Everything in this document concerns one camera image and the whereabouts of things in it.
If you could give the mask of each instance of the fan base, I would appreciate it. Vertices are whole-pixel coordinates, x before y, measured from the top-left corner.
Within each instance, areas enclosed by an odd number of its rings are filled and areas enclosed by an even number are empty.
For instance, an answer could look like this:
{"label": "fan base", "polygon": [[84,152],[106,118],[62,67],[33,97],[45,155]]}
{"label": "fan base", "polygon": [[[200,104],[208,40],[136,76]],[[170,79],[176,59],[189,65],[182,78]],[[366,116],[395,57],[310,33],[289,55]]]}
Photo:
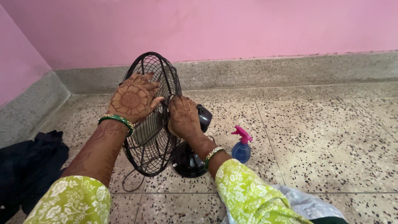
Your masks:
{"label": "fan base", "polygon": [[205,164],[193,152],[191,146],[186,141],[177,146],[172,164],[174,170],[182,177],[195,178],[207,172],[204,167]]}

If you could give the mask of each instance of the hand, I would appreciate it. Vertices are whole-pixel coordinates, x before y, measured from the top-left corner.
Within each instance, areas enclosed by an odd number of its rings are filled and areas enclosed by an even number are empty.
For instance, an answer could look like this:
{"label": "hand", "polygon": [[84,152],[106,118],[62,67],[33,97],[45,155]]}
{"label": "hand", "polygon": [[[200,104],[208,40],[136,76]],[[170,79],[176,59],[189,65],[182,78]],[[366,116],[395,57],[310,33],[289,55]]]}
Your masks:
{"label": "hand", "polygon": [[164,99],[154,99],[159,91],[159,82],[148,82],[153,75],[153,72],[132,74],[117,88],[109,103],[108,113],[122,116],[133,124],[149,116]]}
{"label": "hand", "polygon": [[186,141],[203,134],[200,129],[196,103],[185,96],[175,96],[169,103],[169,131]]}

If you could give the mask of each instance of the black cloth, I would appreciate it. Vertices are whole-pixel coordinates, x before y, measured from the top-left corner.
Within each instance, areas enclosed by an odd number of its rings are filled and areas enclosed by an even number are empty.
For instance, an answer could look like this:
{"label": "black cloth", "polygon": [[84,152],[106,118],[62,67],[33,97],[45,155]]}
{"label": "black cloth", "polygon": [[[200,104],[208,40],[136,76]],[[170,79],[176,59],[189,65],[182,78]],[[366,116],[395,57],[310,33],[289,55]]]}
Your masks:
{"label": "black cloth", "polygon": [[61,176],[69,148],[62,132],[42,132],[34,141],[0,149],[0,224],[7,222],[22,205],[28,215],[50,186]]}
{"label": "black cloth", "polygon": [[343,218],[334,216],[310,219],[310,221],[313,224],[348,224]]}

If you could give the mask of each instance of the trigger sprayer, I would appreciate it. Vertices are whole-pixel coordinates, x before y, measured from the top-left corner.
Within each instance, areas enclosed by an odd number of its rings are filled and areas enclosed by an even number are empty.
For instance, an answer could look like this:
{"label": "trigger sprayer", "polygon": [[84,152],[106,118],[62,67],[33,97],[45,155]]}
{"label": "trigger sprayer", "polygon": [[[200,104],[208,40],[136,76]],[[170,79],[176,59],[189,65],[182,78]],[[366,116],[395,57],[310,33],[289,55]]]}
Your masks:
{"label": "trigger sprayer", "polygon": [[253,141],[251,136],[238,125],[235,126],[236,131],[232,132],[233,135],[240,135],[240,141],[232,148],[232,157],[239,160],[241,163],[245,163],[250,159],[251,148],[248,142]]}

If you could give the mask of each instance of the pink wall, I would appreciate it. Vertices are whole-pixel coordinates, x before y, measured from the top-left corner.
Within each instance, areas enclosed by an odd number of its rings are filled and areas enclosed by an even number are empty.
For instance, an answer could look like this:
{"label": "pink wall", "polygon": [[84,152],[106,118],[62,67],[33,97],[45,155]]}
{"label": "pink wall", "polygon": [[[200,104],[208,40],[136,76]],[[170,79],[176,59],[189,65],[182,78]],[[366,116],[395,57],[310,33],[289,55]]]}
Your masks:
{"label": "pink wall", "polygon": [[51,68],[0,5],[0,106]]}
{"label": "pink wall", "polygon": [[398,49],[397,0],[0,0],[54,69]]}

